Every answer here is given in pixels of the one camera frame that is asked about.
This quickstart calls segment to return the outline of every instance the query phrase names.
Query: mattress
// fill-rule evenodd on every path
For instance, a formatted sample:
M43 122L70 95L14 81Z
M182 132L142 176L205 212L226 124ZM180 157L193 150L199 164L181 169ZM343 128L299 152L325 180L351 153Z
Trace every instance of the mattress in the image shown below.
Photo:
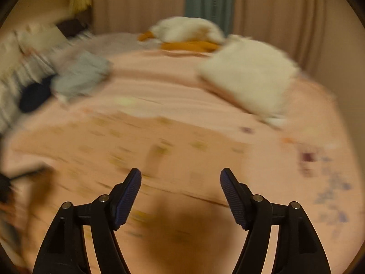
M105 144L93 146L96 152L91 162L87 155L91 147L85 146L91 136L79 140L81 135L72 130L77 128L108 139L130 137L122 146L130 145L132 137L143 137L146 145L175 139L171 144L177 146L178 155L171 155L167 161L150 160L152 165L161 160L161 169L155 173L164 174L164 180L145 174L145 189L127 224L116 232L132 273L232 272L247 232L235 224L219 189L218 169L223 165L231 165L239 181L254 194L279 204L293 200L301 203L320 237L332 273L343 273L364 241L364 191L357 158L334 97L312 80L297 79L291 87L287 123L282 130L274 130L199 87L194 67L204 60L203 56L180 53L183 60L171 65L167 53L140 51L133 56L133 67L130 56L110 57L115 65L112 77L93 97L78 99L67 108L52 100L8 138L4 156L7 172L41 161L56 170L46 200L32 211L28 222L28 263L34 264L48 226L64 201L75 205L91 202L123 181L128 168L146 168L149 152L142 148L134 150L140 156L122 157L108 153ZM148 73L151 56L161 65L150 67L153 73ZM109 128L109 121L118 119L128 121L130 127L123 126L120 131L116 125ZM166 125L169 131L161 130ZM184 144L173 136L190 140ZM214 151L205 157L209 145L214 145ZM234 157L222 155L228 146ZM75 155L78 152L74 162L69 149ZM201 152L193 159L196 149ZM209 160L214 156L219 157L219 163L212 163L213 168ZM187 166L174 177L167 170L176 168L176 164ZM203 179L191 177L195 169ZM199 184L206 187L204 192L196 188ZM18 188L25 191L27 185ZM263 273L271 273L277 232L273 227ZM98 273L89 228L85 229L85 238L92 272Z

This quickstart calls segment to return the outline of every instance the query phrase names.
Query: silver bolt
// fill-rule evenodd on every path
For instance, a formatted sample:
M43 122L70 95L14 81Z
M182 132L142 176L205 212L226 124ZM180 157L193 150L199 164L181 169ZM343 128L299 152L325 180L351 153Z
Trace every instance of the silver bolt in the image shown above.
M109 200L109 196L108 195L101 195L100 197L99 197L99 201L100 202L106 202L106 201L108 201Z
M62 209L68 209L68 208L71 207L71 205L72 205L71 202L65 202L65 203L62 204Z
M261 202L263 200L263 197L261 195L253 195L252 198L256 202Z
M294 208L294 209L299 209L300 208L300 204L298 202L292 202L291 203L291 206Z

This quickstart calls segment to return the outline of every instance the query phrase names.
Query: dark blue cloth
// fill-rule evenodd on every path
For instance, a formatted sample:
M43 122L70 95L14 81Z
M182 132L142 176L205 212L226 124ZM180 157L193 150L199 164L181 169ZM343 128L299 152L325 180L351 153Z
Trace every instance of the dark blue cloth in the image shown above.
M21 112L29 113L35 111L52 96L51 80L55 76L56 74L47 76L41 83L32 83L23 89L19 101Z

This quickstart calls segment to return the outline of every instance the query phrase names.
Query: brown curtain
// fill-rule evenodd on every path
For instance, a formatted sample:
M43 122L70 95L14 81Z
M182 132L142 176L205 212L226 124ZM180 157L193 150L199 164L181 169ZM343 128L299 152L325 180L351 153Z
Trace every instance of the brown curtain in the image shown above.
M325 0L235 0L233 33L286 51L312 71L323 38Z
M158 20L183 16L185 0L93 0L96 34L145 32Z

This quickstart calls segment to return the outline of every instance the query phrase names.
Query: beige wall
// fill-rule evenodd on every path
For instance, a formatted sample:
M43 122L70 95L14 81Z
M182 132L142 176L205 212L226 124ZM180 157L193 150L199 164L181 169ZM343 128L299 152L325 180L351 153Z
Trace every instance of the beige wall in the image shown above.
M3 36L27 23L53 23L70 17L70 0L19 0L0 29Z
M325 20L318 65L312 76L337 96L364 174L365 29L346 0L326 0Z

